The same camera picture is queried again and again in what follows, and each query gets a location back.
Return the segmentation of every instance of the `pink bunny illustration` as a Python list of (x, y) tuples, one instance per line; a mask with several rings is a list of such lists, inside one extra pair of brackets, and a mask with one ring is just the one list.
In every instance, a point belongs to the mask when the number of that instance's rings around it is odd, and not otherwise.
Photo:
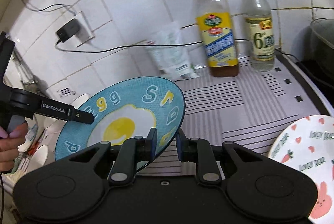
[(315, 204), (310, 217), (312, 218), (319, 218), (326, 213), (329, 212), (329, 210), (332, 208), (332, 198), (327, 195), (327, 184), (325, 182), (322, 182), (320, 184), (320, 189), (318, 188), (318, 200)]

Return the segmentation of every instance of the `glass bottle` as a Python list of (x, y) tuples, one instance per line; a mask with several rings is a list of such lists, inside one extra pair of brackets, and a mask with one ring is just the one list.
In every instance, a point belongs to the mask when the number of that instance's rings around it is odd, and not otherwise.
[(195, 10), (211, 75), (237, 76), (239, 64), (226, 0), (196, 0)]
[(252, 66), (270, 71), (274, 66), (274, 36), (270, 5), (267, 0), (245, 0), (246, 25), (252, 43)]

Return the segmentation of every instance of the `bottle label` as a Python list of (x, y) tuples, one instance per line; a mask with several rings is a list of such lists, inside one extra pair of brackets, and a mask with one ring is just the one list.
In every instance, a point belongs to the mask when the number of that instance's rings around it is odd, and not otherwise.
[(197, 18), (209, 66), (237, 65), (232, 23), (229, 13), (210, 13)]
[(274, 37), (272, 18), (246, 18), (253, 58), (257, 61), (273, 59)]

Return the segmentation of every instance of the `hand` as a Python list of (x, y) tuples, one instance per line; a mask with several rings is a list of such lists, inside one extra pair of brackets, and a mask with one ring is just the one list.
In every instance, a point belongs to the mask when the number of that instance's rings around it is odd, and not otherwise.
[(16, 127), (9, 135), (0, 127), (0, 172), (11, 170), (14, 167), (14, 159), (19, 156), (18, 146), (25, 142), (25, 135), (28, 133), (28, 123)]

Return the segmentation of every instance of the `screw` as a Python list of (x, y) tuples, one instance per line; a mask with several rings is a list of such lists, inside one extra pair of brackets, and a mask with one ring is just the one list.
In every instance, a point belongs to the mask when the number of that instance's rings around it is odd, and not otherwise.
[(219, 179), (219, 175), (216, 173), (205, 173), (203, 175), (203, 179), (208, 181), (208, 182), (214, 182)]
[(115, 173), (111, 175), (111, 179), (115, 182), (123, 182), (128, 178), (125, 173)]

